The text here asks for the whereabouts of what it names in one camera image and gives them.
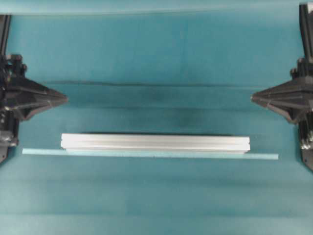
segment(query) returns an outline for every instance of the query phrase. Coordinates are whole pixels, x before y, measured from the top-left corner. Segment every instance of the teal surface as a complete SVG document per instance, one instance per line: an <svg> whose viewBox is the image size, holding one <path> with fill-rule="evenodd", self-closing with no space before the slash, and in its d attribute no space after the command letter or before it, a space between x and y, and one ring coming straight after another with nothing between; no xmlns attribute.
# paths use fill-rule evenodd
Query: teal surface
<svg viewBox="0 0 313 235"><path fill-rule="evenodd" d="M303 55L298 3L244 3L14 16L7 52L69 102L21 124L0 166L0 234L311 235L313 175L296 130L250 102ZM83 132L248 135L252 154L279 160L22 155Z"/></svg>

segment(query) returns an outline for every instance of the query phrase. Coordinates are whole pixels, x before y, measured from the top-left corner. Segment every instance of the metal bar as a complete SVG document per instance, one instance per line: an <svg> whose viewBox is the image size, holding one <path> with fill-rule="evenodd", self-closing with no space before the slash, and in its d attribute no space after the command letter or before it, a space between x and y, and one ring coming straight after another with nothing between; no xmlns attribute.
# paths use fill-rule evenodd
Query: metal bar
<svg viewBox="0 0 313 235"><path fill-rule="evenodd" d="M250 150L250 139L249 137L228 136L62 134L61 147L65 149L150 149L244 153Z"/></svg>
<svg viewBox="0 0 313 235"><path fill-rule="evenodd" d="M6 44L9 36L11 17L9 15L0 15L0 53L5 55Z"/></svg>

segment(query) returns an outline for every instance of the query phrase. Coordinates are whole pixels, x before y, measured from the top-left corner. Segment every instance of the teal strip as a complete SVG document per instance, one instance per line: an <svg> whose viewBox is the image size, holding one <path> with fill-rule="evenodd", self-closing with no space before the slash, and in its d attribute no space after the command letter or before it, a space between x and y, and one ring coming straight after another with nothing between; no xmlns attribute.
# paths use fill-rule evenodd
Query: teal strip
<svg viewBox="0 0 313 235"><path fill-rule="evenodd" d="M182 152L182 151L116 151L116 150L61 150L23 148L26 155L45 156L93 156L93 157L129 157L129 158L208 158L208 159L252 159L278 160L278 154L258 153L213 153L213 152Z"/></svg>

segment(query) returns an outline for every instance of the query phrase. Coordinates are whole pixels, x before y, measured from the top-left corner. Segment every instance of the black plastic bracket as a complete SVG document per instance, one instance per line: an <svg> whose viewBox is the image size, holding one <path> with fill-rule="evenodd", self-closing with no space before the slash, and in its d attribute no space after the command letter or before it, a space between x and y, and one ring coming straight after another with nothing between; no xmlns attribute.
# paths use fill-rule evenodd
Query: black plastic bracket
<svg viewBox="0 0 313 235"><path fill-rule="evenodd" d="M0 55L5 55L11 16L0 15ZM0 146L0 163L7 157L8 147Z"/></svg>

